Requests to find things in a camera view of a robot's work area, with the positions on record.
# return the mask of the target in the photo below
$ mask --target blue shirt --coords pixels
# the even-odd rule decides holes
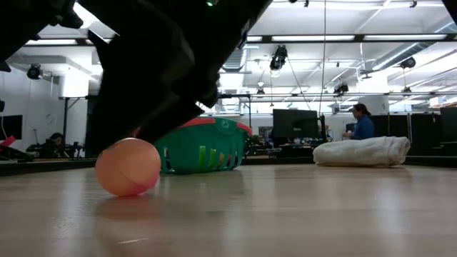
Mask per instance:
[[[368,116],[362,116],[357,120],[356,129],[351,139],[362,140],[374,137],[374,125]]]

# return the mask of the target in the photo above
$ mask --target pole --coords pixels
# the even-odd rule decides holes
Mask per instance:
[[[252,125],[251,125],[251,97],[249,97],[249,128],[252,129]]]
[[[62,133],[64,135],[63,138],[63,145],[65,146],[66,143],[66,119],[68,118],[69,115],[69,98],[65,98],[65,107],[64,107],[64,132]]]

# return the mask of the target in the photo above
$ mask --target black panel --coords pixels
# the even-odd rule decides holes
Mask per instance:
[[[441,108],[443,142],[457,142],[457,108]]]
[[[371,121],[374,125],[374,136],[388,136],[388,116],[377,115],[370,116]]]
[[[3,122],[3,132],[0,128],[0,140],[14,136],[16,140],[22,139],[22,115],[0,117],[0,124]]]
[[[409,138],[408,116],[390,115],[389,116],[389,136]]]
[[[411,155],[433,156],[440,147],[440,122],[435,114],[411,115]]]
[[[318,138],[317,111],[273,110],[274,138]]]

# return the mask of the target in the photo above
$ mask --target seated person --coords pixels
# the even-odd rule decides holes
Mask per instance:
[[[371,113],[366,108],[365,104],[356,104],[352,108],[352,114],[357,119],[354,133],[343,133],[344,138],[354,140],[362,140],[374,137],[374,125],[369,116]]]

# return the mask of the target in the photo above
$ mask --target orange ball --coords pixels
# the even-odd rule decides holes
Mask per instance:
[[[156,185],[160,167],[160,155],[153,145],[126,138],[100,154],[95,172],[100,186],[109,193],[136,196]]]

